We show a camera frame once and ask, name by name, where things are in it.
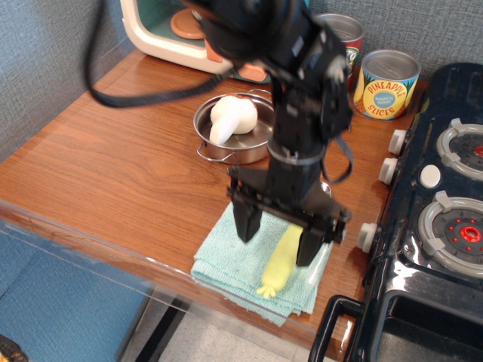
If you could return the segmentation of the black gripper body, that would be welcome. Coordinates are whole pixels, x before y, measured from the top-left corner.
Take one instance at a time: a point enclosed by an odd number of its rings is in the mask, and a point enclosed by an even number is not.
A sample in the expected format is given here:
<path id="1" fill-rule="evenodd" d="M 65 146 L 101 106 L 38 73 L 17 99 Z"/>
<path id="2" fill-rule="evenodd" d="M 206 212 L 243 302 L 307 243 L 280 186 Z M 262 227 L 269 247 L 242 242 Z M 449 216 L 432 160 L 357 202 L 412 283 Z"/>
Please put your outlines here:
<path id="1" fill-rule="evenodd" d="M 326 230 L 325 243 L 342 243 L 350 211 L 321 189 L 325 153 L 313 158 L 279 160 L 272 155 L 266 170 L 233 166 L 227 194 L 234 201 L 257 205 L 304 228 Z"/>

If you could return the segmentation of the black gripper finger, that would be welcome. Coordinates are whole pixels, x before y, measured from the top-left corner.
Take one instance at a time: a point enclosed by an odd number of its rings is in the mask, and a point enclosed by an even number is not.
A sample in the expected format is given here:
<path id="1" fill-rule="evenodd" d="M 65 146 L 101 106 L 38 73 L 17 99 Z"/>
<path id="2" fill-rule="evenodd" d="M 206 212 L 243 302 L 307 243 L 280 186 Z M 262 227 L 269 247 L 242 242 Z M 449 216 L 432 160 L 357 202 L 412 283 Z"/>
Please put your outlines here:
<path id="1" fill-rule="evenodd" d="M 249 242 L 260 229 L 262 210 L 255 204 L 234 201 L 233 216 L 238 237 Z"/>
<path id="2" fill-rule="evenodd" d="M 327 236 L 326 230 L 304 228 L 299 238 L 296 265 L 308 267 L 314 260 Z"/>

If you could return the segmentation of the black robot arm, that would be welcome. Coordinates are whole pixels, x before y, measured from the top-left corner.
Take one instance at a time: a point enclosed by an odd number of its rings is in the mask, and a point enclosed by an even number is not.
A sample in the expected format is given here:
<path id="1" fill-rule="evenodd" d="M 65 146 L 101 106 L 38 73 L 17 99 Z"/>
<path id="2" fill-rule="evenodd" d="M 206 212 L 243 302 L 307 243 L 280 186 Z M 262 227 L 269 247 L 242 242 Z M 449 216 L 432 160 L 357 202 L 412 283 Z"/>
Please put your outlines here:
<path id="1" fill-rule="evenodd" d="M 296 263 L 342 241 L 350 212 L 321 189 L 328 144 L 348 129 L 346 49 L 302 1 L 190 1 L 211 47 L 235 66 L 261 65 L 272 80 L 274 126 L 266 169 L 234 166 L 228 189 L 238 236 L 263 213 L 302 228 Z"/>

